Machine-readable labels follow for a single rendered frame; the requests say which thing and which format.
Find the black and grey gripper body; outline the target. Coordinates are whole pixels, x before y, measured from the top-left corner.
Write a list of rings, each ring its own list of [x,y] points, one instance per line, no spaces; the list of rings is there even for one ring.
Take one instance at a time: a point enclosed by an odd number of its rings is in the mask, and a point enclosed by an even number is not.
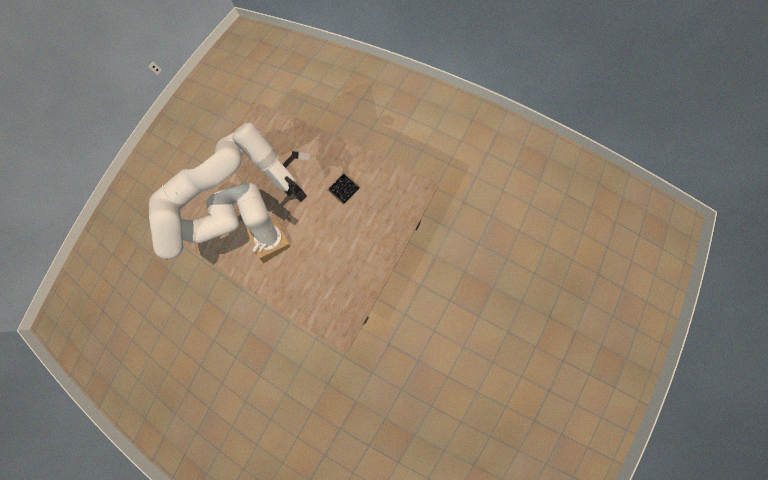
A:
[[[283,164],[278,160],[278,158],[279,156],[277,156],[277,159],[270,166],[260,170],[261,171],[265,170],[264,172],[270,178],[270,180],[275,184],[276,187],[284,191],[288,191],[289,183],[286,182],[284,178],[287,176],[291,180],[293,180],[295,183],[296,183],[296,180],[289,173],[289,171],[283,166]]]

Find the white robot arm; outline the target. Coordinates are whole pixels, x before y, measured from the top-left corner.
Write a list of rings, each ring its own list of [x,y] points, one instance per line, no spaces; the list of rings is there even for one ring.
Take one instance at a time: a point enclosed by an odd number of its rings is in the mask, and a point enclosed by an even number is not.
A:
[[[208,216],[196,220],[181,219],[180,209],[202,191],[213,188],[232,175],[245,153],[259,169],[265,169],[277,153],[252,123],[245,123],[216,144],[215,154],[194,169],[183,169],[160,187],[149,200],[149,222],[153,249],[164,259],[175,258],[183,250],[183,240],[203,243],[235,231],[239,220],[237,203],[244,224],[252,227],[255,246],[271,250],[281,241],[281,232],[269,216],[258,187],[244,183],[210,195],[206,200]],[[183,235],[183,237],[182,237]],[[255,241],[256,240],[256,241]],[[262,247],[261,247],[262,246]]]

